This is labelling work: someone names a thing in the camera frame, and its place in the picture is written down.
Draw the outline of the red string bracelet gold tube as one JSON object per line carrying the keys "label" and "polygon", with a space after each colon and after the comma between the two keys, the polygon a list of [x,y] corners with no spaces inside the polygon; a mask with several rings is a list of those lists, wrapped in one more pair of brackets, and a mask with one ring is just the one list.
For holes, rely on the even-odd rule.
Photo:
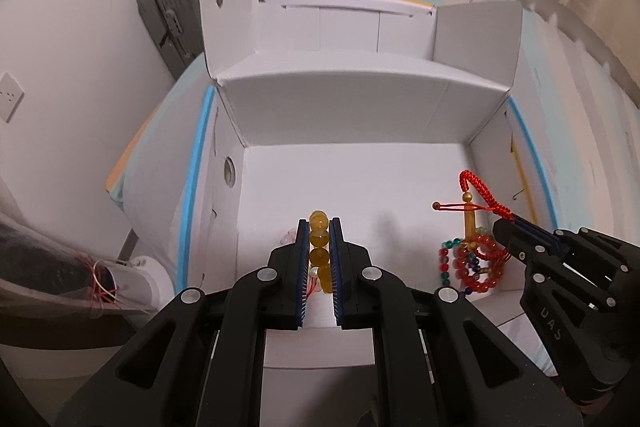
{"label": "red string bracelet gold tube", "polygon": [[308,273],[307,296],[310,297],[319,286],[318,268],[312,267]]}

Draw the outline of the white cardboard box blue trim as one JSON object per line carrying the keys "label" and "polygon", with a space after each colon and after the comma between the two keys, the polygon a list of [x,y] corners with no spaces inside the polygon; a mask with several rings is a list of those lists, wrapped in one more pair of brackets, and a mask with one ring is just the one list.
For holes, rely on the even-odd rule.
{"label": "white cardboard box blue trim", "polygon": [[469,145],[518,67],[514,0],[200,0],[205,51],[107,181],[139,236],[128,265],[160,309],[230,287],[300,219],[301,146]]}

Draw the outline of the clear plastic bag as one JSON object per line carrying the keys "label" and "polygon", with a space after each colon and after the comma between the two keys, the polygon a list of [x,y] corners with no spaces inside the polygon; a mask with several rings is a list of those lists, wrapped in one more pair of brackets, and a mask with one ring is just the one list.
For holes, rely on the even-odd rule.
{"label": "clear plastic bag", "polygon": [[9,187],[1,185],[1,312],[28,319],[145,315],[153,289],[128,265],[101,261],[56,243],[26,225]]}

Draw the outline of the white wall socket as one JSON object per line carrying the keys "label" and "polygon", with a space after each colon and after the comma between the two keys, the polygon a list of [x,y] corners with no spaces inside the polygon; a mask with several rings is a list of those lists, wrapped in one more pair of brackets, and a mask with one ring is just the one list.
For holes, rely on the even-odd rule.
{"label": "white wall socket", "polygon": [[9,122],[24,96],[24,91],[11,74],[5,72],[0,80],[0,118]]}

